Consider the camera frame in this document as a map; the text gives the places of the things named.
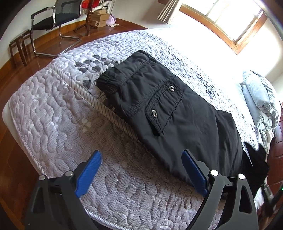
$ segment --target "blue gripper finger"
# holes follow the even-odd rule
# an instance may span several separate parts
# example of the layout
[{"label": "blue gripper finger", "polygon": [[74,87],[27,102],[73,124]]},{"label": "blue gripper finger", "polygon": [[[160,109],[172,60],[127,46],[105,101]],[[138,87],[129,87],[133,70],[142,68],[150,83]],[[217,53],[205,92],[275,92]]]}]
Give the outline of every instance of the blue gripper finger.
[{"label": "blue gripper finger", "polygon": [[182,152],[182,164],[186,169],[196,191],[203,197],[206,197],[208,194],[207,179],[187,150]]},{"label": "blue gripper finger", "polygon": [[78,198],[87,193],[87,190],[97,173],[101,164],[101,152],[95,151],[90,159],[87,161],[87,165],[77,179],[77,188],[75,194]]}]

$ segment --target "cargo pocket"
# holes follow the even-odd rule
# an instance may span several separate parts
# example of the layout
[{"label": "cargo pocket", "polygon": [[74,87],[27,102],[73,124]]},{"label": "cargo pocket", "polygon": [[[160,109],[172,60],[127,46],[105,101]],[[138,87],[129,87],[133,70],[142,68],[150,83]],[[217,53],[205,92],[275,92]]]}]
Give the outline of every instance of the cargo pocket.
[{"label": "cargo pocket", "polygon": [[154,135],[159,136],[163,132],[182,96],[183,91],[170,80],[150,99],[145,115]]}]

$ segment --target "cardboard box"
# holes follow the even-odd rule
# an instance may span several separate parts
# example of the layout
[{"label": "cardboard box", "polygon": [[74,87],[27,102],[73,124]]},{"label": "cardboard box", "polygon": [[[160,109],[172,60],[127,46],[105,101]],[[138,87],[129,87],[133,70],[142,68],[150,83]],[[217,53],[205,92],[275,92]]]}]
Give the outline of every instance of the cardboard box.
[{"label": "cardboard box", "polygon": [[94,21],[94,20],[91,20],[91,24],[95,25],[95,26],[97,26],[99,28],[99,27],[106,26],[106,21],[107,20],[104,20],[104,21]]},{"label": "cardboard box", "polygon": [[93,21],[106,21],[109,17],[109,14],[91,14],[91,20]]},{"label": "cardboard box", "polygon": [[93,13],[95,13],[95,14],[107,14],[107,10],[95,10]]}]

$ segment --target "black pants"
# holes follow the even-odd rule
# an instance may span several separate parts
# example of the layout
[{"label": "black pants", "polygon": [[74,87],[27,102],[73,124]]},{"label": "black pants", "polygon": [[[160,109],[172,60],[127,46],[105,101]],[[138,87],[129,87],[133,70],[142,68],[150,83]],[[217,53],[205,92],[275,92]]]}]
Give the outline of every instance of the black pants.
[{"label": "black pants", "polygon": [[216,110],[144,51],[108,69],[97,86],[147,149],[180,179],[190,183],[181,162],[185,149],[224,176],[243,172],[245,153],[232,115]]}]

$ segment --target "tripod stand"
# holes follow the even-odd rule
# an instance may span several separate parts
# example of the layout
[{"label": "tripod stand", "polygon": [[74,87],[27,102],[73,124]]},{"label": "tripod stand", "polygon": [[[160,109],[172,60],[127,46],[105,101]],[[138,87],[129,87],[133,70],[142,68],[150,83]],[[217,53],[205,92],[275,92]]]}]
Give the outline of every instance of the tripod stand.
[{"label": "tripod stand", "polygon": [[83,27],[86,28],[86,32],[87,32],[87,35],[90,36],[90,27],[91,28],[94,28],[94,29],[97,29],[98,27],[95,26],[95,25],[92,25],[90,23],[91,21],[91,13],[92,13],[92,8],[93,8],[93,3],[94,3],[94,0],[90,0],[89,4],[88,4],[88,12],[87,12],[87,19],[86,19],[86,22],[84,25],[81,25],[79,26],[78,28],[74,29],[73,31],[76,32],[78,29],[81,29]]}]

